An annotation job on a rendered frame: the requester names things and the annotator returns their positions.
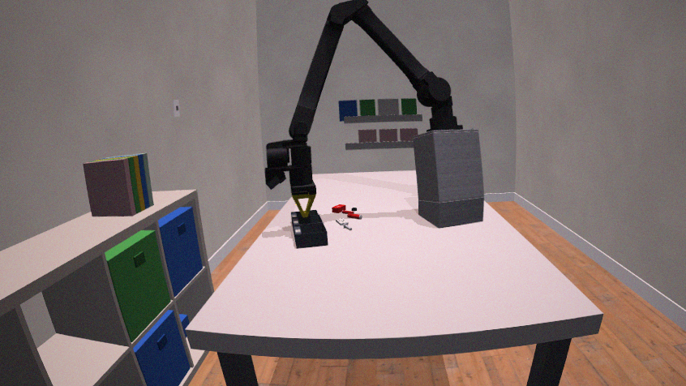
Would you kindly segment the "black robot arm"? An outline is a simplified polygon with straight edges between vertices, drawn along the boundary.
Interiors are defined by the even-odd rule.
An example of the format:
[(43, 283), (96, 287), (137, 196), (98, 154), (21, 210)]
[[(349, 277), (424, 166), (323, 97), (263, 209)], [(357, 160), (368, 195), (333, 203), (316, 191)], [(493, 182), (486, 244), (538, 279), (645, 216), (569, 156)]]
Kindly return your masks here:
[[(443, 78), (436, 77), (432, 71), (429, 72), (374, 14), (367, 3), (367, 0), (351, 0), (332, 6), (289, 126), (292, 139), (266, 145), (268, 168), (265, 168), (265, 179), (270, 189), (286, 180), (284, 171), (289, 171), (291, 187), (303, 186), (302, 167), (294, 168), (292, 165), (298, 167), (304, 165), (306, 168), (311, 164), (311, 146), (307, 147), (307, 135), (311, 130), (319, 98), (344, 25), (351, 20), (361, 27), (402, 70), (417, 91), (419, 102), (426, 107), (432, 107), (431, 129), (427, 132), (463, 130), (462, 125), (457, 125), (457, 117), (452, 113), (449, 83)], [(289, 148), (291, 166), (288, 166)]]

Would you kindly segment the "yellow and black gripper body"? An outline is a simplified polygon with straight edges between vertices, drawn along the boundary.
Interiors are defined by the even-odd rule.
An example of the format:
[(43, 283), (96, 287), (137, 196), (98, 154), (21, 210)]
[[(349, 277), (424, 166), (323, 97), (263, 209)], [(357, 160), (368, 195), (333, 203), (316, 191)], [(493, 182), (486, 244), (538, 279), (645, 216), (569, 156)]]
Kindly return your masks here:
[(311, 165), (307, 165), (305, 168), (304, 165), (301, 165), (300, 168), (302, 167), (302, 172), (303, 172), (303, 186), (295, 186), (291, 187), (291, 193), (292, 195), (316, 195), (316, 186), (315, 183), (312, 179), (312, 167)]

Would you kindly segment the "dark grey open-top bin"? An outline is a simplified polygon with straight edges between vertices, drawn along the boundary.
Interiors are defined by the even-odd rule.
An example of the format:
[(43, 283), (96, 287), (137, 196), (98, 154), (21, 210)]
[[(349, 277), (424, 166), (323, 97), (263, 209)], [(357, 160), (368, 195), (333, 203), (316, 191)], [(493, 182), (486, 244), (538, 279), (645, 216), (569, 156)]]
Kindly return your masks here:
[(317, 210), (310, 210), (306, 218), (302, 218), (300, 212), (291, 213), (297, 249), (328, 246), (328, 232)]

